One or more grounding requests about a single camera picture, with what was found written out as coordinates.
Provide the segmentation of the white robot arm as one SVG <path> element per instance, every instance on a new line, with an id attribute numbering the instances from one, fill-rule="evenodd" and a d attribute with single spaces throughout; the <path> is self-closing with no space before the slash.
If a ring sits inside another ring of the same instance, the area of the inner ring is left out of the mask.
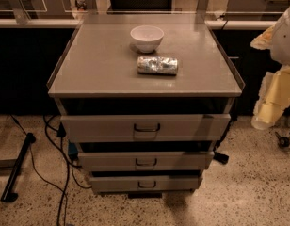
<path id="1" fill-rule="evenodd" d="M 290 7 L 250 46 L 258 50 L 268 49 L 271 58 L 282 65 L 278 71 L 266 73 L 253 110 L 251 125 L 265 130 L 274 126 L 290 106 Z"/>

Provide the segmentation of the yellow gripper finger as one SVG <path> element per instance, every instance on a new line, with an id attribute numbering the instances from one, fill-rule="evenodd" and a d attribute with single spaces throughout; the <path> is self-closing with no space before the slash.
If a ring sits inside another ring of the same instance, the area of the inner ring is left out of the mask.
<path id="1" fill-rule="evenodd" d="M 272 35 L 274 26 L 266 29 L 262 34 L 253 39 L 250 46 L 258 50 L 270 50 L 272 46 Z"/>
<path id="2" fill-rule="evenodd" d="M 290 106 L 290 66 L 282 66 L 275 73 L 267 72 L 259 90 L 251 125 L 265 130 L 275 125 Z"/>

